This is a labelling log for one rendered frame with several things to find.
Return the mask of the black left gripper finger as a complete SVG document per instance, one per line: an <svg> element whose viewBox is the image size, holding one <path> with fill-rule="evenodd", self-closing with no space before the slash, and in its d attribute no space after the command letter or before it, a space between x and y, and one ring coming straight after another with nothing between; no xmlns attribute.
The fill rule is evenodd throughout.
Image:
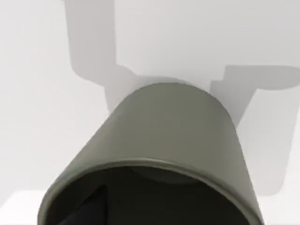
<svg viewBox="0 0 300 225"><path fill-rule="evenodd" d="M107 225L107 187L99 187L59 225Z"/></svg>

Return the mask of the olive grey cup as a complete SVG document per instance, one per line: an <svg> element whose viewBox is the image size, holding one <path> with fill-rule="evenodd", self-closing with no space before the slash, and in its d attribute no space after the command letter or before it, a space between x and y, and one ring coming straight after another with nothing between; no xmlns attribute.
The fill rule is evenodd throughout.
<svg viewBox="0 0 300 225"><path fill-rule="evenodd" d="M128 95L49 187L37 225L101 186L107 225L265 225L229 113L188 84Z"/></svg>

